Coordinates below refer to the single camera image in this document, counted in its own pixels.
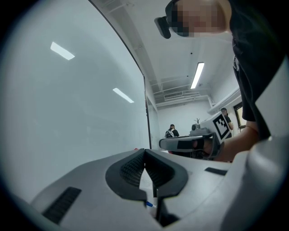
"fluorescent light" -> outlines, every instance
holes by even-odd
[[[63,58],[66,58],[67,60],[71,60],[75,57],[73,54],[62,48],[60,45],[57,45],[55,42],[52,42],[50,49],[61,55]]]
[[[134,103],[125,93],[123,93],[120,89],[118,89],[118,88],[115,88],[115,89],[113,89],[113,91],[116,93],[116,94],[118,94],[118,95],[120,95],[121,97],[123,97],[125,100],[127,100],[128,102],[130,102],[130,103]]]
[[[197,66],[197,71],[196,71],[196,74],[195,74],[195,77],[194,77],[194,81],[193,83],[191,84],[191,89],[194,89],[199,81],[199,78],[200,78],[200,75],[202,74],[202,70],[204,68],[204,63],[198,63],[198,66]]]

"vent slot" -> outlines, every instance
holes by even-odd
[[[163,97],[166,100],[166,99],[171,99],[171,98],[175,98],[179,96],[182,96],[182,92],[174,92],[174,93],[166,94]]]
[[[59,224],[76,198],[79,196],[80,192],[80,189],[68,187],[43,213],[43,216],[53,223]]]

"hand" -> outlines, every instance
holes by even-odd
[[[193,148],[196,148],[197,147],[197,144],[198,144],[198,141],[196,140],[194,143],[193,143]],[[212,152],[212,140],[211,139],[205,139],[204,140],[204,148],[203,148],[203,151],[208,153],[208,154],[211,154]]]

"black rubber pad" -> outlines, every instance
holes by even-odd
[[[69,208],[72,206],[81,190],[73,187],[68,187],[52,205],[43,213],[48,220],[55,224],[59,224],[65,216]]]
[[[111,190],[121,198],[146,203],[146,193],[140,190],[144,169],[158,189],[159,199],[177,196],[188,181],[185,168],[149,149],[140,149],[113,163],[105,173],[105,180]]]
[[[211,167],[206,168],[205,171],[209,171],[209,172],[222,175],[222,176],[226,175],[227,173],[227,170],[220,170],[220,169],[211,168]]]

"ceiling pipe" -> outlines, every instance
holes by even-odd
[[[115,10],[121,8],[121,7],[129,6],[129,5],[134,6],[133,3],[131,3],[131,2],[126,2],[126,3],[124,3],[124,4],[121,4],[120,6],[117,6],[116,8],[112,9],[111,11],[108,12],[108,14],[111,14],[113,11],[115,11]]]
[[[102,8],[108,6],[109,4],[113,3],[115,0],[110,0],[104,3],[104,5],[102,6]]]
[[[240,88],[235,88],[229,95],[227,95],[225,98],[223,98],[220,102],[215,104],[213,107],[211,107],[207,112],[211,115],[218,112],[222,107],[229,104],[233,100],[235,100],[237,97],[241,96]]]
[[[197,95],[178,96],[178,97],[173,97],[173,98],[164,99],[164,100],[167,102],[167,101],[173,101],[173,100],[189,99],[189,98],[196,97],[196,96],[201,96],[201,95],[197,94]]]
[[[169,90],[173,90],[173,89],[176,89],[176,88],[182,88],[182,87],[186,87],[186,86],[190,86],[190,85],[191,84],[187,84],[187,85],[182,85],[182,86],[175,87],[175,88],[169,88],[169,89],[166,89],[166,90],[163,90],[163,91],[160,91],[160,92],[155,92],[154,94],[165,92],[165,91],[169,91]]]
[[[209,101],[210,107],[212,108],[213,107],[213,101],[212,101],[210,96],[208,96],[208,101]]]
[[[167,102],[162,102],[162,103],[157,103],[156,106],[168,106],[168,105],[173,105],[173,104],[178,104],[178,103],[186,103],[194,100],[206,100],[208,99],[208,95],[204,96],[193,96],[193,97],[188,97],[188,98],[182,98],[182,99],[175,99],[175,100],[170,100]]]
[[[168,81],[163,81],[161,83],[168,83],[168,82],[172,82],[172,81],[177,81],[177,80],[181,80],[181,79],[188,79],[189,77],[182,77],[182,78],[178,78],[178,79],[173,79],[173,80],[168,80]]]
[[[183,92],[195,92],[195,91],[204,91],[204,90],[211,90],[211,88],[197,87],[193,89],[183,90]]]
[[[188,92],[188,93],[182,93],[183,95],[185,95],[185,96],[189,96],[189,95],[196,95],[196,96],[199,96],[200,95],[200,93],[199,92]]]

